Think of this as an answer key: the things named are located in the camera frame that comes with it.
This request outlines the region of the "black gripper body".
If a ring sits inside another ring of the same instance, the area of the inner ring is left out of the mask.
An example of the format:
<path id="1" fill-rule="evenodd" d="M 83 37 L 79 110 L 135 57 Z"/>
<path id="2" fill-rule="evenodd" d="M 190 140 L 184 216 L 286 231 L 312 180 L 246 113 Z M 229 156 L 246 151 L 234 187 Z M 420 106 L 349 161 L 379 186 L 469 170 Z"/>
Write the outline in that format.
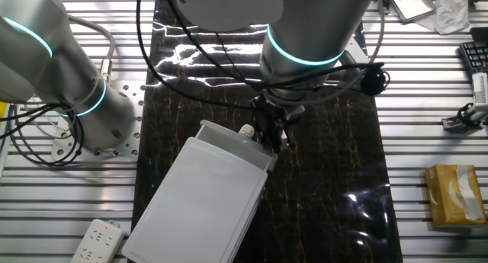
<path id="1" fill-rule="evenodd" d="M 259 95 L 250 100 L 254 107 L 253 116 L 255 129 L 262 134 L 271 134 L 275 130 L 284 130 L 298 123 L 304 115 L 305 107 L 279 106 L 269 101 L 264 95 Z"/>

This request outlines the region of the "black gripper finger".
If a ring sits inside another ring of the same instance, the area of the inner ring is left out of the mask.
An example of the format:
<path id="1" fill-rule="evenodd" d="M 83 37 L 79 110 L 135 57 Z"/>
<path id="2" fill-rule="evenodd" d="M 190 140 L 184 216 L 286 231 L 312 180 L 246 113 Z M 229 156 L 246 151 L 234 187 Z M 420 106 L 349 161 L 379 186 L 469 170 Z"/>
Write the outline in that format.
<path id="1" fill-rule="evenodd" d="M 291 134 L 292 131 L 290 127 L 280 129 L 278 133 L 278 152 L 289 150 L 294 146 L 294 140 Z"/>
<path id="2" fill-rule="evenodd" d="M 276 128 L 272 127 L 260 127 L 259 128 L 261 144 L 272 151 L 278 150 L 278 137 Z"/>

